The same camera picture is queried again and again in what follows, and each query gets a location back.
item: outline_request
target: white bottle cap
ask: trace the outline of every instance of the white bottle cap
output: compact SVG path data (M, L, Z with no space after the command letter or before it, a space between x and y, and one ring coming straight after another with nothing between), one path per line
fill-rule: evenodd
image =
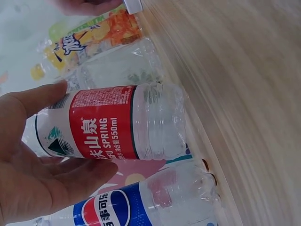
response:
M129 14L141 12L143 10L140 0L123 0Z

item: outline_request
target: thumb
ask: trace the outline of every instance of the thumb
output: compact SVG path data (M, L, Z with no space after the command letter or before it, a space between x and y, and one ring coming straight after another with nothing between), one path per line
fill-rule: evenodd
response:
M53 204L60 203L60 205L63 205L53 206L54 210L87 199L93 192L107 183L117 173L117 170L117 165L111 161L90 160L71 172L57 175L55 178L64 185L68 193L68 199L64 200L65 203L61 203L62 200L57 202L53 200Z
M14 97L24 107L27 118L33 116L45 107L55 104L64 97L67 90L65 80L51 85L44 85L23 92L8 93L7 97Z

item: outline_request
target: finger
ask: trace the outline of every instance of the finger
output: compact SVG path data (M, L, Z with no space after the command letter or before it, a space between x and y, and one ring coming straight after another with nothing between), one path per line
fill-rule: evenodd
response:
M55 164L60 163L64 158L61 157L39 157L42 164Z
M99 16L105 12L115 9L122 3L122 0L110 0L98 5L93 3L72 4L65 8L65 14L79 16Z
M89 159L68 159L64 162L60 162L57 164L47 164L45 167L48 169L48 171L53 175L68 173L84 164L89 162L91 160ZM111 160L99 160L103 162L111 162Z
M107 183L116 173L118 167L115 163L102 160L90 160L77 169L56 176L67 189L68 203L65 206L73 205L86 199L99 187Z
M39 112L45 107L55 104L64 97L67 90L67 82L60 81L51 85L44 85L23 92L9 93L23 105L27 118Z

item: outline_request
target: clear plastic bottle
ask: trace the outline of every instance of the clear plastic bottle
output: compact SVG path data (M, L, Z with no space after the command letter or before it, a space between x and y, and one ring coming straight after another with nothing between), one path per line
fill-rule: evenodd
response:
M218 226L216 200L213 176L190 161L39 218L36 225Z
M185 154L183 101L170 83L81 90L30 118L23 141L40 156L171 160Z

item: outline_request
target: red bottle label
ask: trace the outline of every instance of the red bottle label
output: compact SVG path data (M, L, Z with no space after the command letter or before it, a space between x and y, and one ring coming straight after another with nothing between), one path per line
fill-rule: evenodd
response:
M69 109L72 135L85 158L138 159L132 112L136 86L79 91Z

